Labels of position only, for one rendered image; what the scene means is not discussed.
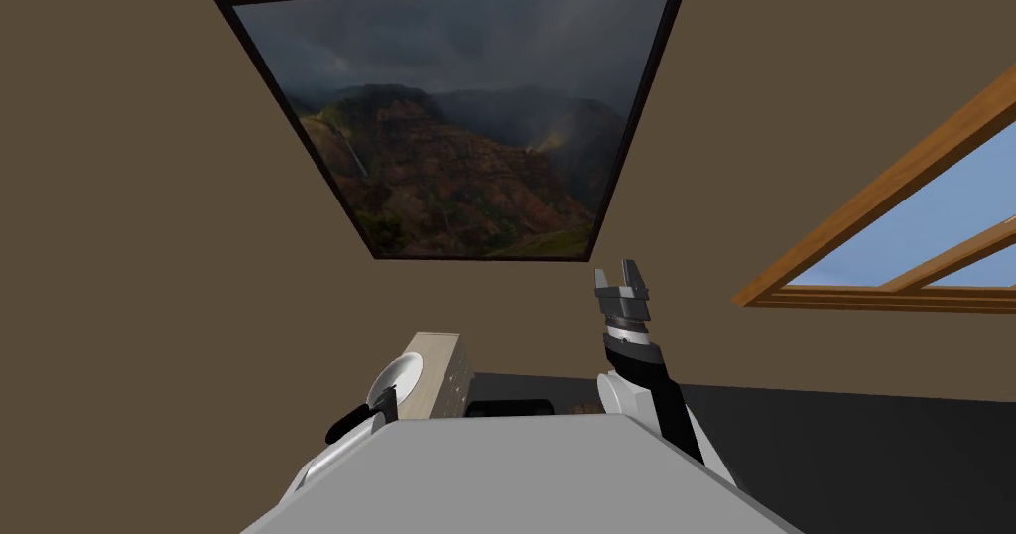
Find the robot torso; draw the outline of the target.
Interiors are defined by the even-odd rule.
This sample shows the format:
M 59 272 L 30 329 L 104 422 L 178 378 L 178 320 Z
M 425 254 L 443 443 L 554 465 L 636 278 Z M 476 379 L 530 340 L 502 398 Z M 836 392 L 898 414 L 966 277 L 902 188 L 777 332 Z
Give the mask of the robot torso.
M 803 534 L 619 414 L 400 419 L 241 534 Z

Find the wooden framed window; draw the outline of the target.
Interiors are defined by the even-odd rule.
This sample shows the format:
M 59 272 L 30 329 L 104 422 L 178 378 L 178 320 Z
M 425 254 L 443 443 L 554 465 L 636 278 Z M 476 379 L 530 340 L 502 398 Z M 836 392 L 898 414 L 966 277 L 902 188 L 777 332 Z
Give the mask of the wooden framed window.
M 735 302 L 1016 314 L 1016 66 Z

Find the black framed mountain landscape picture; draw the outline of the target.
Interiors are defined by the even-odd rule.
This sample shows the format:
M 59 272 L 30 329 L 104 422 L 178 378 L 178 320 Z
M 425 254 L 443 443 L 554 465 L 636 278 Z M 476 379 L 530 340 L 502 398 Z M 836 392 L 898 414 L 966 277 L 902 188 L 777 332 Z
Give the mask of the black framed mountain landscape picture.
M 585 262 L 682 0 L 213 0 L 377 260 Z

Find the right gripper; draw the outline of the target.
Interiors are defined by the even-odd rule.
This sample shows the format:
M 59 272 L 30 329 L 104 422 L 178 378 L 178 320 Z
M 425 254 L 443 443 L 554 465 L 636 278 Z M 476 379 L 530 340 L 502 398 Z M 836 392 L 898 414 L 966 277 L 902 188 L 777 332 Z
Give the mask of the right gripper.
M 632 259 L 622 260 L 624 286 L 610 286 L 601 268 L 594 270 L 594 294 L 600 312 L 607 318 L 621 319 L 636 323 L 651 320 L 648 301 L 649 291 Z

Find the beige drawer cabinet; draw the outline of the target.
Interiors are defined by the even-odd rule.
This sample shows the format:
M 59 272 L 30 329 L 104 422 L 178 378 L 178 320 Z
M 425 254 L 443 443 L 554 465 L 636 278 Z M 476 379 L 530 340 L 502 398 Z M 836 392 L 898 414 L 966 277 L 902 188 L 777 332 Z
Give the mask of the beige drawer cabinet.
M 474 377 L 460 334 L 417 332 L 406 352 L 423 359 L 412 393 L 398 407 L 400 419 L 461 418 Z

